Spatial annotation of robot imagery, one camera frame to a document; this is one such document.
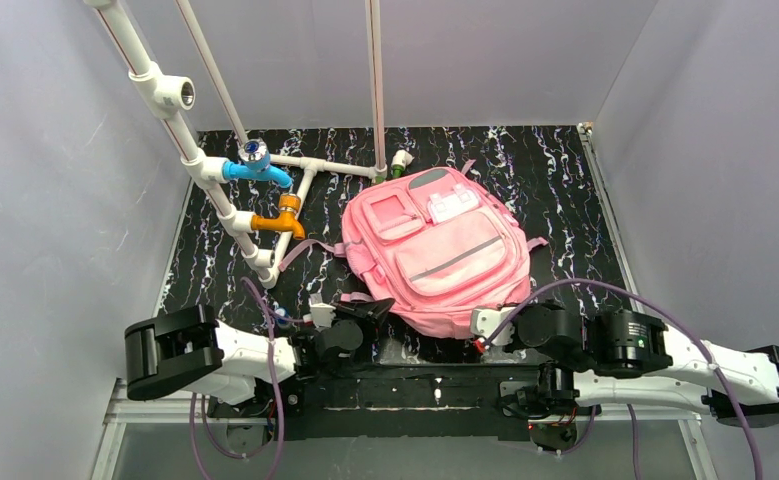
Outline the pink student backpack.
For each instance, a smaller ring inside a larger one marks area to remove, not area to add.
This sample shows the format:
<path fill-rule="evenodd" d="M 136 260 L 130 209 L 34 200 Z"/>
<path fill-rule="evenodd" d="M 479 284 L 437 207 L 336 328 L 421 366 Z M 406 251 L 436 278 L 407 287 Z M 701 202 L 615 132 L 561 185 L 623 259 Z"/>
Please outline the pink student backpack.
<path fill-rule="evenodd" d="M 508 207 L 464 169 L 434 167 L 363 190 L 346 205 L 347 261 L 376 300 L 424 336 L 466 339 L 475 308 L 516 307 L 531 294 L 529 238 Z"/>

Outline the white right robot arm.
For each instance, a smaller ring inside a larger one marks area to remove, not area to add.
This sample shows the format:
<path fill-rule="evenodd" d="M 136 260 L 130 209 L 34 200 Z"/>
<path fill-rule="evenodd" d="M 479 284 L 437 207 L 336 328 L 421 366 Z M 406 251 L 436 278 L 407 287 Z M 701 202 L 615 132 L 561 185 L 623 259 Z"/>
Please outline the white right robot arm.
<path fill-rule="evenodd" d="M 692 340 L 644 313 L 584 318 L 554 303 L 522 308 L 507 332 L 507 348 L 547 359 L 535 384 L 514 395 L 532 416 L 632 404 L 706 414 L 735 427 L 779 424 L 777 345 L 738 351 Z"/>

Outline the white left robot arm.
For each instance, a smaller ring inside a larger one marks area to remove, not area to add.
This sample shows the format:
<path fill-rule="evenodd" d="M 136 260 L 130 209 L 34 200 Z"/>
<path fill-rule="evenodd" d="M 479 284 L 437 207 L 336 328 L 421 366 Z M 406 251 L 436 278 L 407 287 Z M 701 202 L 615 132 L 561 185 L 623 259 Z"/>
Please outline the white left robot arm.
<path fill-rule="evenodd" d="M 330 326 L 274 339 L 218 321 L 209 305 L 137 322 L 124 331 L 127 396 L 148 401 L 187 391 L 241 404 L 254 398 L 258 382 L 282 385 L 341 368 L 393 305 L 391 298 L 336 302 Z"/>

